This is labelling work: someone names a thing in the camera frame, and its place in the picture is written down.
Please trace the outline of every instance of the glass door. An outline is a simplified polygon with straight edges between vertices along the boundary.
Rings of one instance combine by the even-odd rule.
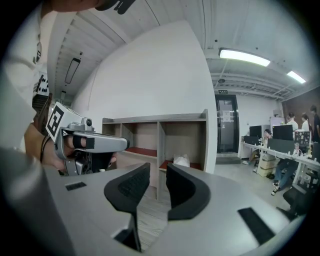
[[[217,153],[237,153],[239,148],[239,118],[235,95],[215,95],[218,125]]]

